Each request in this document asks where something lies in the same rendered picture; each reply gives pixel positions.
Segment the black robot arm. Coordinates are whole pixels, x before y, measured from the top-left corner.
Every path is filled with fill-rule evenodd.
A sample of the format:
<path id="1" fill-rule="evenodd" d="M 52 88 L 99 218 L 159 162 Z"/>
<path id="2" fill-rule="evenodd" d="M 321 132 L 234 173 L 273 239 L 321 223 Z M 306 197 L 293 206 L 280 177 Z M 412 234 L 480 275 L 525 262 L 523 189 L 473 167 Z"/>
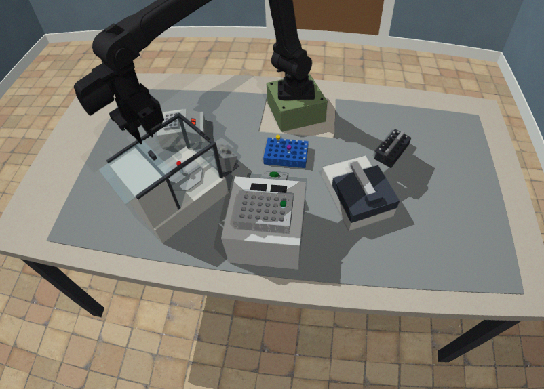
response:
<path id="1" fill-rule="evenodd" d="M 147 134 L 160 129 L 164 121 L 161 107 L 151 99 L 149 90 L 139 84 L 133 60 L 165 30 L 210 1 L 156 0 L 98 33 L 92 49 L 102 64 L 74 84 L 86 113 L 91 116 L 113 102 L 114 94 L 133 96 L 140 86 L 131 98 L 115 98 L 121 116 L 128 123 L 138 119 Z M 278 81 L 278 99 L 313 100 L 314 82 L 307 76 L 312 59 L 298 38 L 293 0 L 269 0 L 269 6 L 276 37 L 271 63 L 277 72 L 285 72 L 284 80 Z"/>

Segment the grey bench mat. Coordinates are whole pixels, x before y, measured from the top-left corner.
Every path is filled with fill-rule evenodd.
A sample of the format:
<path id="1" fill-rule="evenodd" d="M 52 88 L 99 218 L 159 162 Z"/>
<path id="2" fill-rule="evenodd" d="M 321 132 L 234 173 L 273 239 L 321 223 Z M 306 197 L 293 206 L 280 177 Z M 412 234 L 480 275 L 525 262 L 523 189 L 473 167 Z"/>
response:
<path id="1" fill-rule="evenodd" d="M 229 193 L 162 243 L 99 171 L 136 140 L 111 118 L 46 241 L 266 277 L 434 291 L 524 294 L 507 212 L 479 115 L 336 99 L 334 138 L 259 132 L 267 94 L 149 89 L 161 111 L 203 112 L 206 135 L 237 155 Z M 410 143 L 392 168 L 376 151 Z M 267 138 L 309 141 L 306 167 L 265 165 Z M 400 202 L 393 217 L 348 230 L 322 167 L 366 156 Z M 235 176 L 306 182 L 297 269 L 228 262 L 222 231 Z"/>

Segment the blue tube rack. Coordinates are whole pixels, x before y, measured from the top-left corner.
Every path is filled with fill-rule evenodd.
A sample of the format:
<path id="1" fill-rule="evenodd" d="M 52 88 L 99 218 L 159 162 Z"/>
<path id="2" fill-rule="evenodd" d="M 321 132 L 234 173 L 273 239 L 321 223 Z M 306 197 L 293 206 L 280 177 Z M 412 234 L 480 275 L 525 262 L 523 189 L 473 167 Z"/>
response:
<path id="1" fill-rule="evenodd" d="M 291 145 L 291 153 L 287 153 L 287 145 Z M 265 165 L 305 168 L 307 148 L 308 141 L 280 139 L 277 143 L 276 138 L 267 138 L 263 161 Z"/>

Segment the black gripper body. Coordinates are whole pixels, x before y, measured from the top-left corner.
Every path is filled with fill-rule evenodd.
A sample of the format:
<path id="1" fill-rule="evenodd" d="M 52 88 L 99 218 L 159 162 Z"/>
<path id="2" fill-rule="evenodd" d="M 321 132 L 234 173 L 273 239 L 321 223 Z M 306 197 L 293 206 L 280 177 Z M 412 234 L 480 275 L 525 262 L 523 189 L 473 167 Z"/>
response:
<path id="1" fill-rule="evenodd" d="M 134 92 L 134 95 L 135 96 L 138 92 L 140 91 L 140 86 L 139 86 L 139 89 L 137 92 Z M 125 97 L 118 97 L 118 96 L 115 96 L 117 99 L 120 99 L 120 100 L 125 100 L 125 99 L 128 99 L 128 98 L 131 98 L 133 96 L 125 96 Z M 160 103 L 159 101 L 157 101 L 151 94 L 151 99 L 156 102 L 156 104 L 158 104 L 160 106 Z M 161 106 L 160 106 L 161 107 Z M 133 131 L 135 130 L 136 128 L 140 127 L 141 124 L 138 122 L 138 119 L 132 121 L 131 123 L 128 123 L 122 116 L 121 116 L 121 113 L 119 111 L 118 108 L 116 108 L 115 110 L 111 111 L 109 113 L 111 119 L 116 122 L 116 124 L 118 124 L 119 128 L 124 131 L 125 129 L 124 128 L 128 128 L 130 131 Z"/>

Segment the white block with round holes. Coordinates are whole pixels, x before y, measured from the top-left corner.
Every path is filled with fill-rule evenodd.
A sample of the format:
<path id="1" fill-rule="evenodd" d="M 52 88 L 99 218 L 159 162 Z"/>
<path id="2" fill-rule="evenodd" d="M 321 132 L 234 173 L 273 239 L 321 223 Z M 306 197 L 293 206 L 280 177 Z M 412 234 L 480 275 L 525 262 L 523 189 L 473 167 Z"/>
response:
<path id="1" fill-rule="evenodd" d="M 190 122 L 192 122 L 196 127 L 198 127 L 201 131 L 206 133 L 205 131 L 205 117 L 203 112 L 197 112 L 194 110 L 189 109 L 182 109 L 182 110 L 173 110 L 168 112 L 163 112 L 164 121 L 167 121 L 168 119 L 172 118 L 173 116 L 177 115 L 178 113 L 182 114 L 184 117 L 186 117 Z"/>

